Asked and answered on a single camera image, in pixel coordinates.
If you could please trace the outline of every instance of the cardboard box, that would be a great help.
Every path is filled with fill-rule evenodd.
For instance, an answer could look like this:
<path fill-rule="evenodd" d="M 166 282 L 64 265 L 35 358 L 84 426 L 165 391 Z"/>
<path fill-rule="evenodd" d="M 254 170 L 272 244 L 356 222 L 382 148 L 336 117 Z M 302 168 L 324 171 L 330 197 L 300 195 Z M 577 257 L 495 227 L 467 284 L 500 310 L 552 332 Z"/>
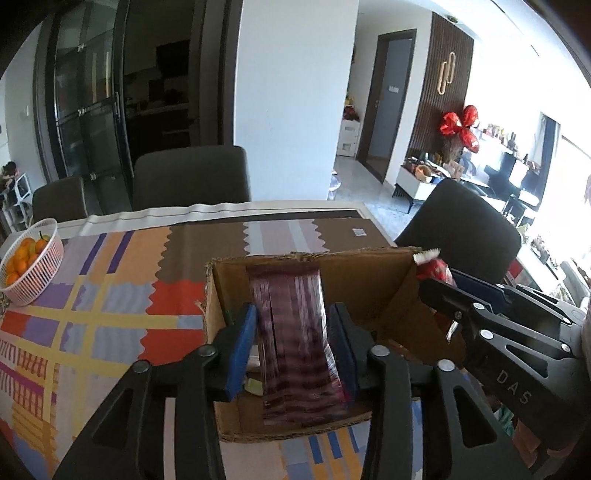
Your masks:
<path fill-rule="evenodd" d="M 207 267 L 207 299 L 204 319 L 206 339 L 233 322 L 244 302 L 252 301 L 247 265 L 279 265 L 312 262 L 320 267 L 327 308 L 337 301 L 347 305 L 353 321 L 378 332 L 385 345 L 394 340 L 420 361 L 434 365 L 442 358 L 462 364 L 462 345 L 448 345 L 433 312 L 418 299 L 418 281 L 409 248 L 363 249 L 326 254 L 252 256 L 214 260 Z M 359 423 L 371 417 L 371 406 L 358 403 L 347 418 L 331 423 L 266 426 L 262 422 L 262 398 L 242 392 L 229 404 L 217 403 L 220 438 L 230 442 L 260 442 L 321 433 Z"/>

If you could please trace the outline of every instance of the dining table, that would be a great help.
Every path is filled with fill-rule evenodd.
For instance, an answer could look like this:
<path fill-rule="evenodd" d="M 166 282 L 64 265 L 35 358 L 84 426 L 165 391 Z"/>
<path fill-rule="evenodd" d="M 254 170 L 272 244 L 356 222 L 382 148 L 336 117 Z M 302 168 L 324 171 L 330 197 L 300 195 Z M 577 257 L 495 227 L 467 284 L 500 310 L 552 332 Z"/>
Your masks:
<path fill-rule="evenodd" d="M 393 245 L 363 203 L 249 202 L 90 216 L 58 224 L 61 266 L 30 305 L 3 302 L 0 440 L 48 480 L 131 364 L 180 360 L 205 341 L 201 309 L 213 258 Z M 12 234 L 0 257 L 16 241 Z M 174 400 L 167 401 L 164 478 L 174 473 Z M 420 402 L 414 460 L 422 468 Z M 356 480 L 369 422 L 262 443 L 221 442 L 228 480 Z"/>

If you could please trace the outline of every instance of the white shelf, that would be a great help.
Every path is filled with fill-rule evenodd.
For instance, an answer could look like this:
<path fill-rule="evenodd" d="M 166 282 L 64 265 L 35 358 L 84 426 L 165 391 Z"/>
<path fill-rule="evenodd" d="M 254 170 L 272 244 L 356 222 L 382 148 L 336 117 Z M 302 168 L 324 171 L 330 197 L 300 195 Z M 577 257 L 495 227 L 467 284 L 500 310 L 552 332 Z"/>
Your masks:
<path fill-rule="evenodd" d="M 32 195 L 31 186 L 27 179 L 27 174 L 22 174 L 17 178 L 14 189 L 14 196 L 17 202 L 13 205 L 9 202 L 10 190 L 4 190 L 2 195 L 2 213 L 12 232 L 20 232 L 27 229 L 27 224 L 30 220 L 28 206 L 25 207 L 25 199 Z"/>

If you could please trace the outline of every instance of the black chair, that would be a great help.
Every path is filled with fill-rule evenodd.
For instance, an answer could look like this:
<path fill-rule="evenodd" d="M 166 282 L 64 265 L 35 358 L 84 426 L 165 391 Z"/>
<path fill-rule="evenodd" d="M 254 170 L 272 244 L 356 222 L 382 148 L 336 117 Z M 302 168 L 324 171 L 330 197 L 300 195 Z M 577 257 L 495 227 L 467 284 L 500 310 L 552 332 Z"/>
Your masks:
<path fill-rule="evenodd" d="M 495 192 L 499 200 L 506 202 L 512 194 L 519 196 L 519 188 L 509 181 L 517 159 L 510 153 L 505 153 L 501 161 L 499 170 L 495 170 L 490 165 L 484 168 L 484 172 L 489 176 L 488 186 Z"/>
<path fill-rule="evenodd" d="M 246 152 L 212 145 L 148 153 L 135 165 L 134 210 L 251 199 Z"/>
<path fill-rule="evenodd" d="M 401 247 L 440 248 L 450 267 L 499 283 L 519 252 L 521 235 L 481 197 L 445 179 L 395 242 Z"/>
<path fill-rule="evenodd" d="M 33 194 L 33 220 L 55 218 L 59 222 L 88 217 L 84 184 L 78 176 L 52 181 Z"/>

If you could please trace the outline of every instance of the screw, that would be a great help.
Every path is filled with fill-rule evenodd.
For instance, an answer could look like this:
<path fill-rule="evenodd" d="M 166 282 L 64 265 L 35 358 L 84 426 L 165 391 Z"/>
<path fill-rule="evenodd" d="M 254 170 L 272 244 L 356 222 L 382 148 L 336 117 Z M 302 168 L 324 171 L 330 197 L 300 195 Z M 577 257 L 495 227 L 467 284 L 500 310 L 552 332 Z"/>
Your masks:
<path fill-rule="evenodd" d="M 371 347 L 371 352 L 375 356 L 388 356 L 390 354 L 390 350 L 384 345 L 374 345 Z"/>
<path fill-rule="evenodd" d="M 489 331 L 489 330 L 481 330 L 480 331 L 480 336 L 482 338 L 487 339 L 487 340 L 492 340 L 492 338 L 494 337 L 494 335 L 492 334 L 492 332 Z"/>
<path fill-rule="evenodd" d="M 444 358 L 443 360 L 439 360 L 437 362 L 437 366 L 439 367 L 439 370 L 442 370 L 444 372 L 453 372 L 453 370 L 456 367 L 451 360 L 447 360 L 446 358 Z"/>
<path fill-rule="evenodd" d="M 146 373 L 148 370 L 150 370 L 150 367 L 152 365 L 150 365 L 150 362 L 148 362 L 147 360 L 138 360 L 137 362 L 135 362 L 133 364 L 133 366 L 131 367 L 135 373 L 137 374 L 144 374 Z"/>
<path fill-rule="evenodd" d="M 197 350 L 199 356 L 212 356 L 215 355 L 216 352 L 217 350 L 213 345 L 202 345 Z"/>

